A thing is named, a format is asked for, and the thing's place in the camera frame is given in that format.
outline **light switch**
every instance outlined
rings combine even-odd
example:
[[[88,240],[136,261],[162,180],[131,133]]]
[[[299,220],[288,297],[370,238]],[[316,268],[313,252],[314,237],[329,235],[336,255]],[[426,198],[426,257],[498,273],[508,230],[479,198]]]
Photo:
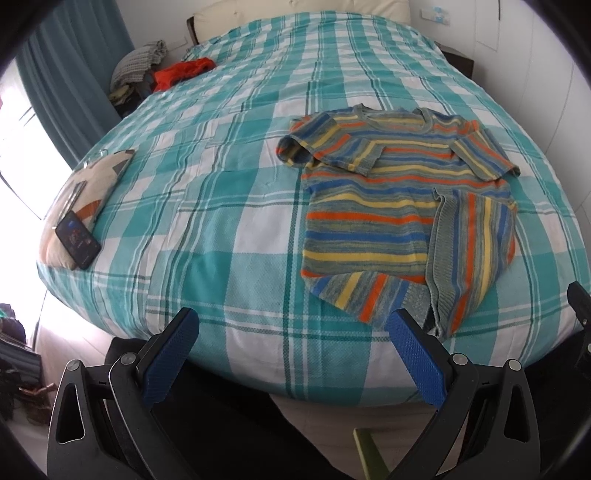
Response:
[[[441,7],[422,8],[421,18],[443,25],[449,25],[449,12],[443,10]]]

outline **window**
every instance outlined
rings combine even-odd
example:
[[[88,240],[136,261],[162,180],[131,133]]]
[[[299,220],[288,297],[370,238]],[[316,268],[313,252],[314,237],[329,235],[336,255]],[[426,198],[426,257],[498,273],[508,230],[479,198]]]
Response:
[[[14,189],[0,181],[0,303],[12,306],[30,341],[46,293],[35,263],[41,218],[71,170],[39,123],[14,61],[0,78],[0,102],[0,172]]]

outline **headboard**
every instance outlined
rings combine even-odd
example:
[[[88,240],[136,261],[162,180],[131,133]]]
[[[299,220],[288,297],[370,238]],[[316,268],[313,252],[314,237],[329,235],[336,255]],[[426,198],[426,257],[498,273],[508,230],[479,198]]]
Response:
[[[203,8],[187,19],[193,44],[260,18],[279,17],[298,12],[337,10],[379,15],[410,25],[409,0],[222,0]]]

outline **phone screen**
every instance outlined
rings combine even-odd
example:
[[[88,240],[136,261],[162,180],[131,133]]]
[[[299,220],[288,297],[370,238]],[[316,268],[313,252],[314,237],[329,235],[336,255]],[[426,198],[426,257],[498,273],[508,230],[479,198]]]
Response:
[[[100,245],[72,211],[56,226],[56,235],[79,268],[85,269],[100,251]]]

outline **orange garment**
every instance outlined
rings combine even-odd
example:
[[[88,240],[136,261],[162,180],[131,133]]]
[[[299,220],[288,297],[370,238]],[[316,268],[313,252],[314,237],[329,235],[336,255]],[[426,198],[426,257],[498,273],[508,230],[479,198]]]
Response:
[[[209,72],[215,68],[216,64],[212,59],[202,58],[193,61],[181,61],[171,65],[167,69],[159,70],[154,73],[154,80],[156,80],[155,92],[163,92],[168,90],[174,84],[181,80],[188,80]]]

